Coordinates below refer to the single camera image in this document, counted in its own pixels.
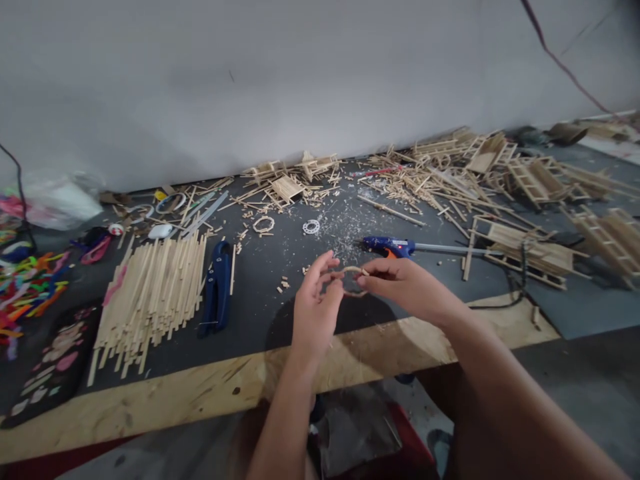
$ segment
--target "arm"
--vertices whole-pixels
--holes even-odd
[[[327,273],[340,260],[328,251],[308,270],[295,296],[293,340],[247,480],[305,477],[313,381],[333,338],[343,297],[341,275]],[[326,282],[326,295],[321,291]]]
[[[549,398],[477,316],[408,259],[376,259],[360,286],[440,328],[496,432],[540,478],[625,479],[620,468]]]

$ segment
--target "plastic bag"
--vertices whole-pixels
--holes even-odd
[[[39,227],[71,230],[102,212],[97,201],[101,186],[84,173],[66,175],[42,169],[24,174],[22,185],[27,200],[27,219]],[[17,187],[5,191],[0,208],[22,218]]]

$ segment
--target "finger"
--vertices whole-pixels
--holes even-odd
[[[330,269],[334,269],[336,268],[338,265],[340,265],[340,259],[331,259],[327,262],[327,264],[325,265],[325,267],[320,271],[320,275],[322,275],[323,273],[328,272],[328,270]]]
[[[307,270],[307,274],[305,275],[305,279],[302,282],[302,286],[300,286],[300,290],[306,290],[313,292],[315,290],[315,284],[318,282],[318,278],[320,278],[320,274],[323,270],[326,270],[326,265],[333,258],[333,250],[329,250],[328,252],[324,252],[320,255],[313,265],[309,267]]]
[[[370,275],[388,274],[396,276],[400,270],[398,259],[377,258],[365,263],[361,268]]]
[[[331,273],[325,273],[324,275],[320,276],[320,278],[318,279],[318,283],[316,283],[315,285],[315,293],[313,296],[318,297],[320,295],[320,292],[322,292],[324,284],[328,281],[331,281],[332,278],[333,275]]]
[[[338,310],[340,309],[340,302],[345,295],[345,289],[342,285],[342,280],[334,280],[327,287],[327,292],[322,300],[322,306],[327,314],[326,318],[330,319],[334,323],[338,318]]]
[[[358,285],[362,290],[366,290],[370,293],[375,293],[386,298],[392,298],[394,289],[397,286],[395,280],[384,280],[378,277],[366,277],[362,276],[357,280]]]

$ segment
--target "blue pliers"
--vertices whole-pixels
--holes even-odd
[[[207,272],[205,314],[198,326],[198,338],[216,333],[227,326],[229,320],[229,294],[231,289],[231,246],[218,243],[211,254],[213,264]]]

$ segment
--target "electrical cord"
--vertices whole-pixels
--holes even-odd
[[[9,152],[9,150],[7,150],[5,146],[2,145],[2,143],[0,143],[0,149],[2,149],[2,151],[6,153],[11,160],[13,160],[16,168],[18,169],[18,175],[17,175],[18,193],[20,194],[20,202],[22,203],[22,226],[27,230],[27,234],[29,235],[29,240],[31,240],[32,248],[34,251],[36,251],[38,250],[38,246],[35,242],[35,239],[33,238],[33,232],[31,231],[31,224],[27,220],[27,199],[25,198],[25,192],[22,188],[22,165],[20,165],[20,162],[18,162],[18,160],[15,159],[15,157],[11,154],[11,152]]]
[[[527,242],[526,241],[522,242],[522,244],[520,245],[520,257],[522,258],[521,260],[522,272],[521,272],[520,288],[518,289],[517,298],[510,303],[506,303],[504,305],[497,305],[495,307],[492,307],[489,305],[473,305],[469,307],[471,310],[501,310],[501,309],[512,307],[522,302],[522,299],[525,297],[526,289],[527,289],[528,264],[527,264]],[[510,273],[507,273],[507,274],[509,278],[513,280],[513,278],[511,277],[511,274]]]
[[[531,24],[533,25],[533,28],[534,28],[536,34],[538,35],[538,40],[540,40],[540,44],[542,45],[543,50],[547,53],[548,56],[550,56],[550,58],[555,62],[555,64],[558,67],[560,67],[560,70],[562,70],[563,72],[565,72],[567,74],[567,76],[570,78],[570,80],[573,82],[573,84],[576,86],[576,88],[578,88],[578,90],[580,90],[580,92],[582,92],[582,94],[586,98],[588,98],[600,110],[602,110],[605,113],[608,113],[609,115],[611,115],[613,118],[615,118],[619,122],[622,122],[622,123],[630,126],[634,130],[636,130],[636,132],[640,133],[640,128],[636,127],[629,120],[620,117],[619,115],[615,114],[614,112],[612,112],[611,110],[606,108],[602,103],[600,103],[598,100],[596,100],[596,98],[592,94],[590,94],[586,90],[586,88],[584,88],[582,86],[582,84],[580,84],[580,82],[578,81],[578,78],[576,78],[576,76],[573,74],[573,72],[571,70],[569,70],[569,68],[564,63],[562,63],[560,61],[560,59],[558,57],[556,57],[555,54],[551,50],[549,50],[549,48],[547,46],[547,42],[545,40],[545,35],[542,32],[542,27],[540,26],[540,22],[538,22],[538,18],[535,16],[535,13],[533,12],[533,8],[531,7],[531,4],[529,3],[529,0],[520,0],[520,2],[522,3],[522,6],[524,7],[525,11],[527,12],[527,16],[529,17],[529,20],[530,20]]]

